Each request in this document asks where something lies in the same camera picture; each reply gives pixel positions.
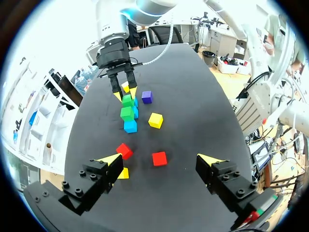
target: purple cube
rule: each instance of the purple cube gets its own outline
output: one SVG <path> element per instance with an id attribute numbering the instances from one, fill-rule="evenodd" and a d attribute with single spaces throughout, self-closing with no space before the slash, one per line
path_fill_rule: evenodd
<path id="1" fill-rule="evenodd" d="M 141 95 L 141 99 L 144 104 L 150 104 L 153 102 L 153 93 L 151 91 L 144 91 Z"/>

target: yellow cube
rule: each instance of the yellow cube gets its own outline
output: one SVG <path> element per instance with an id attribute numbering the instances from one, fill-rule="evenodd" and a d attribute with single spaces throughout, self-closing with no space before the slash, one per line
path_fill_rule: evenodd
<path id="1" fill-rule="evenodd" d="M 120 175 L 118 176 L 118 179 L 129 179 L 129 169 L 124 168 Z"/>
<path id="2" fill-rule="evenodd" d="M 129 82 L 128 82 L 128 81 L 124 82 L 121 86 L 122 86 L 122 88 L 124 89 L 124 91 L 125 91 L 126 93 L 130 92 L 130 89 L 129 89 Z"/>
<path id="3" fill-rule="evenodd" d="M 152 113 L 148 123 L 151 127 L 160 129 L 163 122 L 163 116 L 161 114 Z"/>

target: blue cube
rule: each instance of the blue cube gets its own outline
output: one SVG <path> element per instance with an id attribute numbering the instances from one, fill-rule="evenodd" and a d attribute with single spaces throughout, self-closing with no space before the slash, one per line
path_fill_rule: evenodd
<path id="1" fill-rule="evenodd" d="M 134 112 L 134 119 L 139 118 L 139 110 L 137 109 L 136 106 L 133 107 L 133 112 Z"/>
<path id="2" fill-rule="evenodd" d="M 141 99 L 143 100 L 144 104 L 150 104 L 153 102 L 153 93 L 151 91 L 144 91 L 141 94 Z"/>
<path id="3" fill-rule="evenodd" d="M 136 106 L 136 108 L 139 107 L 139 102 L 137 101 L 137 98 L 134 99 L 134 105 Z"/>
<path id="4" fill-rule="evenodd" d="M 128 121 L 124 123 L 124 130 L 127 133 L 135 133 L 137 132 L 137 123 L 135 120 Z"/>

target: green cube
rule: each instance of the green cube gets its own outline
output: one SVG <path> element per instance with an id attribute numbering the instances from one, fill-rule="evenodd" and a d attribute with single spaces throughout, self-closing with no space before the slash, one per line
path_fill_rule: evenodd
<path id="1" fill-rule="evenodd" d="M 134 111 L 131 106 L 124 107 L 121 109 L 120 112 L 120 117 L 123 119 L 125 122 L 129 122 L 134 120 Z"/>
<path id="2" fill-rule="evenodd" d="M 134 106 L 134 100 L 131 98 L 131 94 L 124 95 L 122 98 L 122 105 L 123 107 L 133 107 Z"/>

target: person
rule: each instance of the person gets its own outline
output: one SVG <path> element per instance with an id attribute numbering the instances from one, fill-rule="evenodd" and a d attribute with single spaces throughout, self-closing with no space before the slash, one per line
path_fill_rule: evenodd
<path id="1" fill-rule="evenodd" d="M 139 50 L 140 49 L 140 35 L 137 32 L 136 25 L 132 23 L 130 20 L 127 20 L 127 25 L 129 27 L 129 37 L 126 39 L 126 44 L 133 50 Z"/>
<path id="2" fill-rule="evenodd" d="M 268 32 L 268 37 L 264 47 L 266 52 L 271 55 L 269 67 L 275 71 L 279 63 L 279 59 L 283 50 L 285 38 L 286 18 L 283 15 L 270 15 L 265 24 L 265 30 Z M 294 51 L 292 53 L 290 66 L 287 73 L 291 76 L 294 72 L 300 69 L 300 64 L 305 63 L 305 52 L 300 42 L 295 39 Z"/>

